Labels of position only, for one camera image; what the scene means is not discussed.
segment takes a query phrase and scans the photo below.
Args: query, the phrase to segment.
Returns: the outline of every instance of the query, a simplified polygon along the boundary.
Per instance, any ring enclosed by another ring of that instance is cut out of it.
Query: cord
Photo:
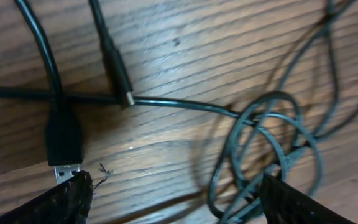
[[[294,56],[293,60],[290,62],[289,66],[281,77],[278,86],[276,87],[276,90],[266,93],[251,102],[243,112],[236,112],[229,110],[223,106],[213,105],[209,103],[201,103],[196,101],[134,96],[134,103],[137,106],[167,106],[185,108],[190,110],[202,110],[221,114],[224,116],[229,116],[236,119],[236,122],[234,123],[226,139],[225,145],[218,157],[218,161],[214,168],[212,178],[208,187],[207,204],[209,209],[211,210],[211,213],[217,218],[219,218],[219,223],[245,223],[248,220],[262,214],[263,210],[257,195],[257,191],[258,185],[262,180],[263,174],[270,173],[273,170],[280,168],[278,178],[285,180],[288,176],[288,172],[295,165],[296,161],[300,159],[304,152],[308,149],[311,149],[315,156],[317,174],[314,183],[308,190],[307,194],[312,196],[317,191],[322,181],[324,168],[323,158],[321,157],[321,153],[318,151],[317,143],[331,137],[333,134],[337,133],[339,130],[348,125],[358,116],[358,109],[356,109],[343,122],[324,132],[325,127],[332,119],[338,108],[340,99],[340,84],[339,77],[337,74],[336,59],[333,50],[334,47],[331,26],[356,1],[357,0],[348,0],[347,2],[342,4],[341,7],[339,7],[334,4],[333,0],[327,0],[326,16],[319,23],[320,28],[314,35],[311,36],[308,41],[306,41],[306,43]],[[28,22],[29,14],[32,13],[31,10],[28,10],[30,9],[30,6],[28,5],[28,3],[26,3],[26,0],[15,0],[15,2],[20,3],[18,4],[19,8],[20,5],[26,6],[27,10],[23,10],[23,8],[21,8],[21,12],[23,13],[24,17]],[[40,47],[44,62],[48,62],[45,63],[45,67],[52,80],[52,93],[43,90],[23,90],[17,88],[0,87],[0,97],[23,98],[26,100],[53,100],[54,98],[57,98],[57,96],[60,94],[57,93],[56,89],[53,90],[54,87],[56,87],[56,85],[54,84],[59,84],[60,79],[58,78],[57,69],[55,70],[56,65],[53,59],[52,51],[50,50],[50,47],[47,43],[47,38],[34,14],[31,17],[32,22],[28,23],[33,30],[35,39],[37,43],[44,43],[39,44],[39,46],[41,45],[42,49],[44,49],[43,52]],[[95,19],[103,20],[103,17],[101,14],[98,14]],[[296,64],[299,62],[305,52],[312,46],[312,44],[319,38],[324,38],[328,46],[329,69],[333,81],[333,101],[331,102],[328,112],[324,115],[324,118],[319,123],[318,127],[314,131],[310,132],[303,126],[304,117],[298,103],[296,102],[294,97],[292,97],[288,93],[283,92],[282,89],[285,86],[285,83],[288,80],[288,77],[292,73]],[[121,103],[121,101],[116,97],[106,94],[65,93],[65,96],[70,103],[95,103],[108,105],[117,105]],[[295,112],[294,118],[291,118],[285,114],[271,111],[278,100],[284,100],[291,103]],[[262,104],[267,104],[264,112],[256,112],[256,109]],[[266,118],[281,119],[289,125],[292,125],[296,129],[295,134],[293,136],[293,144],[290,146],[290,152],[287,155],[284,153],[284,150],[282,149],[280,143],[275,139],[274,135],[270,133],[268,129],[265,129],[262,126]],[[241,137],[241,134],[243,133],[243,130],[248,127],[252,128],[253,130],[246,143],[241,145],[239,143],[239,139]],[[252,180],[248,180],[242,175],[241,164],[244,160],[247,150],[249,150],[251,142],[258,134],[261,134],[272,145],[272,148],[277,155],[277,162],[274,162],[273,164],[267,166],[262,173],[256,175]],[[306,139],[304,142],[300,142],[301,136]],[[223,162],[227,158],[231,163],[234,183],[239,190],[239,193],[235,196],[233,202],[230,204],[230,206],[227,207],[227,209],[220,210],[215,205],[214,201],[216,200],[216,188],[219,181],[219,175],[223,168]],[[239,210],[233,212],[233,210],[238,207],[237,205],[243,200],[246,200],[248,204],[240,208]]]

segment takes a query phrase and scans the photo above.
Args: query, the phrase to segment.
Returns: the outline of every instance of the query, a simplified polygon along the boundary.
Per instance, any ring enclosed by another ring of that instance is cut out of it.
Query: cable
[[[306,43],[294,56],[293,60],[285,70],[283,76],[279,80],[276,90],[270,93],[266,93],[251,102],[243,112],[239,113],[229,110],[223,106],[188,100],[141,96],[133,97],[134,104],[137,106],[167,106],[190,110],[202,110],[236,119],[236,122],[233,124],[233,127],[226,139],[223,150],[218,157],[218,161],[215,165],[208,187],[207,204],[211,210],[211,213],[219,218],[219,223],[245,223],[248,220],[262,214],[263,210],[257,195],[257,191],[263,174],[270,173],[273,170],[280,168],[280,172],[277,177],[285,180],[288,176],[288,172],[295,165],[296,161],[300,159],[304,152],[308,149],[313,151],[314,157],[316,159],[316,178],[307,194],[313,195],[317,191],[319,185],[321,184],[324,170],[323,158],[321,157],[321,153],[318,151],[317,143],[331,137],[333,134],[341,130],[358,116],[358,109],[356,109],[343,122],[324,132],[326,126],[334,116],[335,111],[339,106],[341,91],[339,77],[337,74],[336,59],[334,55],[331,26],[356,1],[357,0],[348,0],[339,8],[334,4],[333,0],[327,0],[326,16],[319,23],[320,28],[316,33],[314,33],[314,35],[311,36],[309,40],[306,41]],[[53,59],[52,51],[50,50],[46,36],[26,0],[15,0],[15,2],[21,9],[21,12],[26,18],[26,21],[31,26],[35,39],[39,44],[45,67],[47,68],[48,75],[51,79],[52,93],[43,90],[23,90],[0,87],[0,97],[23,98],[26,100],[58,100],[59,97],[63,97],[63,92],[61,91],[60,79],[58,77],[56,66],[54,65],[55,62]],[[107,37],[107,30],[100,29],[101,25],[103,25],[103,27],[105,27],[105,25],[98,2],[96,0],[89,0],[89,3],[91,4],[91,8],[93,10],[99,35]],[[303,126],[304,117],[298,103],[294,97],[288,93],[283,92],[282,89],[285,86],[285,83],[296,64],[299,62],[305,52],[310,49],[312,44],[319,38],[324,38],[328,46],[329,69],[333,81],[333,101],[331,102],[328,112],[324,115],[318,127],[315,128],[314,131],[309,132]],[[106,94],[65,93],[65,97],[70,103],[97,103],[108,105],[122,104],[121,99]],[[285,114],[271,111],[278,100],[285,100],[291,103],[295,112],[295,116],[293,118]],[[267,104],[263,113],[256,112],[256,109],[262,104]],[[284,153],[284,150],[282,149],[280,143],[275,139],[274,135],[270,133],[268,129],[263,127],[263,122],[266,118],[281,119],[296,129],[293,136],[292,145],[287,155]],[[239,140],[245,128],[252,128],[252,131],[246,143],[240,144]],[[251,142],[258,134],[261,134],[271,144],[277,155],[277,161],[267,166],[262,173],[256,175],[252,180],[248,180],[242,175],[241,164],[245,158],[247,150],[249,150]],[[301,136],[303,136],[305,142],[300,142]],[[214,201],[217,197],[216,189],[218,187],[217,184],[219,181],[219,175],[223,168],[223,162],[226,159],[229,159],[229,162],[231,163],[234,183],[238,188],[239,193],[234,197],[233,202],[230,204],[230,206],[227,207],[227,209],[220,210],[215,205]],[[238,204],[243,200],[248,202],[248,204],[233,212],[234,208],[237,208]]]

